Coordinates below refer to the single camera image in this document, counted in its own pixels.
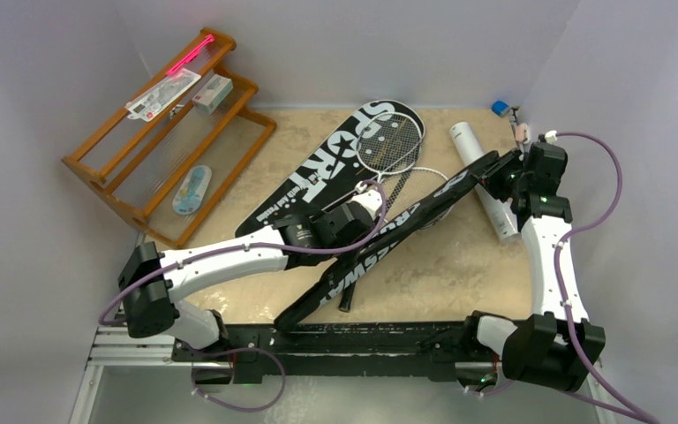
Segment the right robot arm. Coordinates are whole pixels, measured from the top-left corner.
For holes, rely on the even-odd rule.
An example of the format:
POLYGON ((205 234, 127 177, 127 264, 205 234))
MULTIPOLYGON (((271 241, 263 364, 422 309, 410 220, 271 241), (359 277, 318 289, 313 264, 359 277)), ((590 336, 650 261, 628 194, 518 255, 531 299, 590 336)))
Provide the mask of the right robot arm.
POLYGON ((460 336, 474 360, 496 353, 503 375, 564 392, 575 392, 606 345, 605 331, 591 324, 577 290, 569 232, 569 200, 558 195, 568 154, 540 142, 527 153, 513 149, 480 158, 471 174, 496 200, 509 201, 529 255, 531 314, 522 321, 478 314, 477 326, 460 336))

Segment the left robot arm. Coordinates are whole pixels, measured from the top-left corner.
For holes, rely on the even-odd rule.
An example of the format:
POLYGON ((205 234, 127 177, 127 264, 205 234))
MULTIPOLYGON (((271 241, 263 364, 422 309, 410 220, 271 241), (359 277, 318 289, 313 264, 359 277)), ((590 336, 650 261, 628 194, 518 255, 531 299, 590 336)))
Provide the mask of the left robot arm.
POLYGON ((125 326, 132 338, 171 335, 204 360, 228 349, 222 317, 186 302, 195 292, 241 277, 314 267, 367 243, 381 228, 387 206, 360 195, 326 214, 290 216, 240 238, 192 250, 136 246, 118 278, 125 326))

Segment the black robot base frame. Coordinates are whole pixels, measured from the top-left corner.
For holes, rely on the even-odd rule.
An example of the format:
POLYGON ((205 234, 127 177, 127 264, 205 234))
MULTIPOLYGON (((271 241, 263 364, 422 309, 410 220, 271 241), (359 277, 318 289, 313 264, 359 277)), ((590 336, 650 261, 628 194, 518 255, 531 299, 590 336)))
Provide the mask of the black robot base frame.
POLYGON ((231 324, 224 340, 199 351, 171 336, 142 339, 123 327, 98 328, 89 362, 96 366, 192 366, 215 382, 216 371, 234 383, 260 383, 268 375, 420 377, 489 391, 506 382, 496 355, 478 344, 474 323, 337 322, 299 324, 288 332, 270 325, 231 324))

